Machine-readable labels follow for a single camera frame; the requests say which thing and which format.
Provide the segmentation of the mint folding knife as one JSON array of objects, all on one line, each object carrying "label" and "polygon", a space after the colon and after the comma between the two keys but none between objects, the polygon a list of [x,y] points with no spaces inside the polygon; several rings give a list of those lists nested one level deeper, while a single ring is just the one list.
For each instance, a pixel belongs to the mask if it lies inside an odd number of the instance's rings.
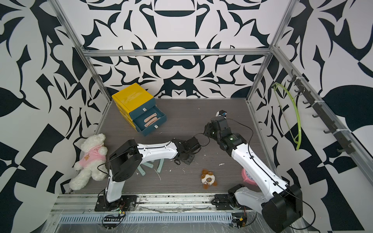
[{"label": "mint folding knife", "polygon": [[161,173],[163,165],[164,165],[164,159],[160,159],[159,164],[158,164],[158,168],[156,170],[158,173]]},{"label": "mint folding knife", "polygon": [[138,166],[138,171],[140,172],[142,176],[145,176],[146,172],[143,170],[141,166]]},{"label": "mint folding knife", "polygon": [[145,163],[143,163],[142,165],[144,165],[144,166],[146,166],[146,167],[148,167],[148,168],[153,169],[153,164],[152,164],[152,163],[145,162]]}]

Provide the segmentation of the pink folding knife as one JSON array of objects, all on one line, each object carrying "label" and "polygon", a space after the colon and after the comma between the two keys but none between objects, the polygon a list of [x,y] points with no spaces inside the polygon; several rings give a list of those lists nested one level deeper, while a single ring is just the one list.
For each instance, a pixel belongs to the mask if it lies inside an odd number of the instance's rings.
[{"label": "pink folding knife", "polygon": [[147,123],[147,122],[149,122],[151,119],[153,119],[153,118],[155,118],[155,117],[157,117],[157,113],[153,113],[153,114],[151,114],[150,116],[148,116],[148,117],[144,120],[144,122]]},{"label": "pink folding knife", "polygon": [[149,122],[147,122],[144,126],[147,128],[149,127],[150,125],[152,125],[153,123],[155,123],[156,121],[158,121],[158,118],[155,117],[153,119],[151,119]]}]

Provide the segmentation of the teal drawer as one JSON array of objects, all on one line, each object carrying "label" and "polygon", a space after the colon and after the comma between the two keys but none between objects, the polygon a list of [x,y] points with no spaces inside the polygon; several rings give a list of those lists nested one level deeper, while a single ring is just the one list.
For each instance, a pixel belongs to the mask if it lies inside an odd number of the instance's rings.
[{"label": "teal drawer", "polygon": [[155,106],[155,99],[151,98],[147,101],[138,99],[136,101],[133,101],[133,104],[134,110],[129,113],[129,116],[132,120],[135,120],[143,113],[149,111],[151,108]]},{"label": "teal drawer", "polygon": [[134,119],[134,125],[143,136],[149,135],[167,121],[167,116],[155,105]]}]

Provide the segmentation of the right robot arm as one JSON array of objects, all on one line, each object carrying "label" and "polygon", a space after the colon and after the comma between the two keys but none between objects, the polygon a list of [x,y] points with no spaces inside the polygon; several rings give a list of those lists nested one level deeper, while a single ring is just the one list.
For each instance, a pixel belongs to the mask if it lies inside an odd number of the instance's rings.
[{"label": "right robot arm", "polygon": [[205,126],[204,135],[217,142],[220,148],[237,161],[262,191],[261,194],[245,186],[230,190],[237,204],[260,213],[267,225],[280,233],[303,215],[303,194],[297,185],[289,186],[273,173],[253,152],[250,142],[233,133],[224,116],[216,116]]}]

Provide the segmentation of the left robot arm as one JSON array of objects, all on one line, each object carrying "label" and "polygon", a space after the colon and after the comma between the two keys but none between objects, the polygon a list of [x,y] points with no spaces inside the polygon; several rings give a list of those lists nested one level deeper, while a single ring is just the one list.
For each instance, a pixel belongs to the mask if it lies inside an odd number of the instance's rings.
[{"label": "left robot arm", "polygon": [[118,201],[122,196],[125,181],[133,176],[138,166],[145,162],[170,159],[177,164],[190,165],[201,149],[195,137],[189,140],[172,139],[160,144],[138,144],[131,139],[109,157],[109,181],[105,189],[107,203]]}]

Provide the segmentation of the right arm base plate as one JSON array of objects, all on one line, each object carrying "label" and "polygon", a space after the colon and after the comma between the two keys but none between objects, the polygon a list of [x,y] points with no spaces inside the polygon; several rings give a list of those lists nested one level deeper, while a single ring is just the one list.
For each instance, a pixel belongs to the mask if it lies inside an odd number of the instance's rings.
[{"label": "right arm base plate", "polygon": [[245,207],[238,204],[235,197],[231,194],[215,194],[211,204],[217,210],[244,210]]}]

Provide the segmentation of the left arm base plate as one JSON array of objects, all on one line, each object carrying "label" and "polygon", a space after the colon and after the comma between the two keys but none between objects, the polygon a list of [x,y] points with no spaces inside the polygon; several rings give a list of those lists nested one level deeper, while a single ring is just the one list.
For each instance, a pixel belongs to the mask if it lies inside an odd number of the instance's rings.
[{"label": "left arm base plate", "polygon": [[114,211],[128,211],[134,208],[137,202],[137,195],[123,195],[118,200],[109,203],[106,200],[106,195],[98,197],[95,212],[114,212]]}]

